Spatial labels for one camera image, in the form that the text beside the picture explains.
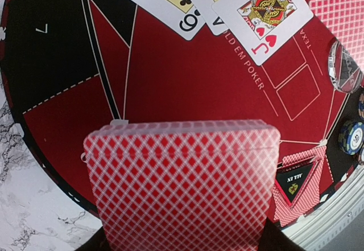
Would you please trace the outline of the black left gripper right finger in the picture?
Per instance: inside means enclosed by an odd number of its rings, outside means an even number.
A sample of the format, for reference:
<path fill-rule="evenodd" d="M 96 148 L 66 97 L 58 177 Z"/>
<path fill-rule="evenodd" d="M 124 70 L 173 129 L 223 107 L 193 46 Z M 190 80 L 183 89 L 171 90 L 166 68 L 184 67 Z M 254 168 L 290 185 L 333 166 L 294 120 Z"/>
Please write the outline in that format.
<path fill-rule="evenodd" d="M 258 251 L 301 251 L 301 247 L 267 219 L 259 241 Z"/>

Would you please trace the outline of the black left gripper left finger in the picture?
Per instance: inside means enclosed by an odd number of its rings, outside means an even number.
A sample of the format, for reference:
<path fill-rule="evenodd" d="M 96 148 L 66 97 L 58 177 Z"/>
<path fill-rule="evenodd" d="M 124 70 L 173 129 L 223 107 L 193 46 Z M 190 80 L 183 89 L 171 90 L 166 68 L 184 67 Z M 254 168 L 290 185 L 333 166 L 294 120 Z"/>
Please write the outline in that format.
<path fill-rule="evenodd" d="M 104 229 L 100 228 L 86 243 L 77 248 L 76 251 L 110 251 Z"/>

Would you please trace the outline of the dealt red card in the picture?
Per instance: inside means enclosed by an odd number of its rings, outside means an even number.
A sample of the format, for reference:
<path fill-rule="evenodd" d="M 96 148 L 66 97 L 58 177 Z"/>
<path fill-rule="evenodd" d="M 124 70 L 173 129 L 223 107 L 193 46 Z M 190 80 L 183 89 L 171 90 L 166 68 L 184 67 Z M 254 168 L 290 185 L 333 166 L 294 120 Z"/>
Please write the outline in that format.
<path fill-rule="evenodd" d="M 303 194 L 293 206 L 287 204 L 276 186 L 274 186 L 272 193 L 276 205 L 274 221 L 279 221 L 282 227 L 312 209 L 320 200 L 319 185 L 314 183 L 307 185 Z"/>
<path fill-rule="evenodd" d="M 332 173 L 326 157 L 326 146 L 286 155 L 282 158 L 282 166 L 278 169 L 276 181 L 285 191 L 292 186 L 304 188 L 313 178 L 318 177 L 320 184 L 331 185 Z"/>
<path fill-rule="evenodd" d="M 309 5 L 350 54 L 363 59 L 363 0 L 310 0 Z"/>

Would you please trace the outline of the black triangular all-in marker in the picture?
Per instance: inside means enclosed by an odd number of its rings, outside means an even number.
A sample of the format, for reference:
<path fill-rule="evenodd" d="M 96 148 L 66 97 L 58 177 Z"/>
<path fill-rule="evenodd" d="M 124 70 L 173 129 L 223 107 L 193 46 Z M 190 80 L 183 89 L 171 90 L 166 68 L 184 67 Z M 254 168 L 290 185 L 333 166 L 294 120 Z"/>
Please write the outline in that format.
<path fill-rule="evenodd" d="M 303 192 L 318 165 L 317 157 L 308 157 L 297 163 L 281 166 L 276 173 L 275 186 L 288 205 L 293 206 Z"/>

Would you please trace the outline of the red playing card deck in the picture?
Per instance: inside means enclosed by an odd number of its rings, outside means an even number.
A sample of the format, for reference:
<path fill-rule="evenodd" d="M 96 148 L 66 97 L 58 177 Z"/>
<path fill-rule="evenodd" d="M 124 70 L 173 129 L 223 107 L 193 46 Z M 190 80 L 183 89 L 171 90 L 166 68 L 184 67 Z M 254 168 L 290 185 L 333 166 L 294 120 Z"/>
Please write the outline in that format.
<path fill-rule="evenodd" d="M 261 120 L 107 125 L 84 140 L 112 250 L 257 250 L 280 133 Z"/>

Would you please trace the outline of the green blue chip stack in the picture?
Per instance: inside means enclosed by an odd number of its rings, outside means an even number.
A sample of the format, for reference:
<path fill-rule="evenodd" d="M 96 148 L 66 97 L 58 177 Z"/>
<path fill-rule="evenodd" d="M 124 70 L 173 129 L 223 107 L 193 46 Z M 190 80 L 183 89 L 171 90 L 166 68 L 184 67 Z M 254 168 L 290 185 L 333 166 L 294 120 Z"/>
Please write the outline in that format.
<path fill-rule="evenodd" d="M 359 152 L 363 145 L 363 123 L 355 120 L 346 121 L 339 133 L 338 144 L 348 155 Z"/>

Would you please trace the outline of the clear round dealer button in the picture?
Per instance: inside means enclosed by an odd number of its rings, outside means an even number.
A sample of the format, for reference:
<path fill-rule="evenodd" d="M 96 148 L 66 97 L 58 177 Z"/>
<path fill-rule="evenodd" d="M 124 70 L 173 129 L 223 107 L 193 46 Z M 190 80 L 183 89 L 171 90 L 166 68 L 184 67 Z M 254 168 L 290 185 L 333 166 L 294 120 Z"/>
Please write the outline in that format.
<path fill-rule="evenodd" d="M 329 51 L 328 74 L 334 89 L 346 94 L 358 90 L 363 80 L 363 72 L 338 40 Z"/>

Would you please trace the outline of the jack of hearts card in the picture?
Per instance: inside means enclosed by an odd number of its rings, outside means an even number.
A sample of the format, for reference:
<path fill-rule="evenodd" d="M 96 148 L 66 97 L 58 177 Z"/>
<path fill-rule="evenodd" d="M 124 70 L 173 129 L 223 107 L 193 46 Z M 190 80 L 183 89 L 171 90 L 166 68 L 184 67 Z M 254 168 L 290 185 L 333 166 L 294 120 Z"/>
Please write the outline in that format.
<path fill-rule="evenodd" d="M 313 18 L 306 0 L 219 0 L 212 9 L 256 65 Z"/>

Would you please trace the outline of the six of clubs card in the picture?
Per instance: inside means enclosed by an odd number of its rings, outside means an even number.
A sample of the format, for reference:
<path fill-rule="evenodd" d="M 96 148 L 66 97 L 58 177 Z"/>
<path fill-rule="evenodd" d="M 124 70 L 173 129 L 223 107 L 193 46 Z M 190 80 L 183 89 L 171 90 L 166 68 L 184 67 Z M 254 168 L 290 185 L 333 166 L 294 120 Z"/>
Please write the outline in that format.
<path fill-rule="evenodd" d="M 192 0 L 132 0 L 155 18 L 192 40 L 205 24 L 205 20 Z"/>

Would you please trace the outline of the red black chip stack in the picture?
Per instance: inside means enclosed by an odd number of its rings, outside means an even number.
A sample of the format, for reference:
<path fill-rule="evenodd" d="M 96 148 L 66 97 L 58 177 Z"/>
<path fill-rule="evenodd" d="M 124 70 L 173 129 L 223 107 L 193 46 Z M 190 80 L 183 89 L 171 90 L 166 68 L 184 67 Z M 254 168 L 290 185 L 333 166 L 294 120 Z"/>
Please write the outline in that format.
<path fill-rule="evenodd" d="M 364 165 L 364 146 L 362 146 L 362 148 L 360 149 L 359 153 L 358 153 L 358 158 L 357 158 L 358 164 L 363 166 Z"/>

